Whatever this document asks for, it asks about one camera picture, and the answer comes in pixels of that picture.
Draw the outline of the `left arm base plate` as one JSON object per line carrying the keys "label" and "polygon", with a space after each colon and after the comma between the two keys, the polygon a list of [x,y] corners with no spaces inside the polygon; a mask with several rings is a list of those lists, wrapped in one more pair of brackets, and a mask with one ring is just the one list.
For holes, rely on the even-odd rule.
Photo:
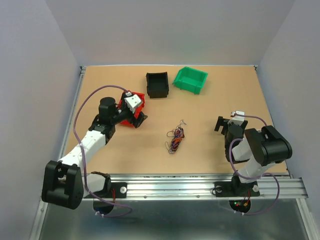
{"label": "left arm base plate", "polygon": [[96,196],[104,199],[125,199],[127,197],[128,184],[126,182],[111,182],[109,186],[99,191],[93,191],[93,188],[89,188]]}

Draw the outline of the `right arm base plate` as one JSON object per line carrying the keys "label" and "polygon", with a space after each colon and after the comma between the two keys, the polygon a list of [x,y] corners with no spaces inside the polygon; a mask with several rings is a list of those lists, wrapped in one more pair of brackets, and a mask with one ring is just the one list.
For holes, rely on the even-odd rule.
{"label": "right arm base plate", "polygon": [[216,181],[214,183],[214,192],[218,198],[260,196],[258,183],[256,181],[251,183]]}

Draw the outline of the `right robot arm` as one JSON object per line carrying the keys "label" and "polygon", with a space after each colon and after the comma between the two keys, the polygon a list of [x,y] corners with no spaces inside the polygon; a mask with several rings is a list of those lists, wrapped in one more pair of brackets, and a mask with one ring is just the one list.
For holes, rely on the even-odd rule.
{"label": "right robot arm", "polygon": [[246,128],[248,121],[238,112],[232,119],[219,116],[214,130],[220,128],[224,136],[226,160],[235,170],[235,164],[245,163],[235,170],[230,181],[216,181],[212,194],[224,197],[260,196],[257,180],[265,176],[267,170],[290,159],[293,154],[290,143],[272,126],[265,125],[260,130]]}

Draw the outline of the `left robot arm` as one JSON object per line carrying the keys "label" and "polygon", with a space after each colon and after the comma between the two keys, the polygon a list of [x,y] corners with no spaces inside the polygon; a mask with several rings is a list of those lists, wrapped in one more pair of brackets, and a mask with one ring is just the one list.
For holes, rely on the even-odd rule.
{"label": "left robot arm", "polygon": [[107,173],[87,173],[87,163],[113,137],[116,125],[128,122],[138,128],[147,116],[141,111],[144,101],[136,93],[123,93],[119,103],[112,97],[100,100],[98,114],[83,139],[58,161],[45,166],[42,201],[76,209],[83,197],[97,193],[100,197],[115,195]]}

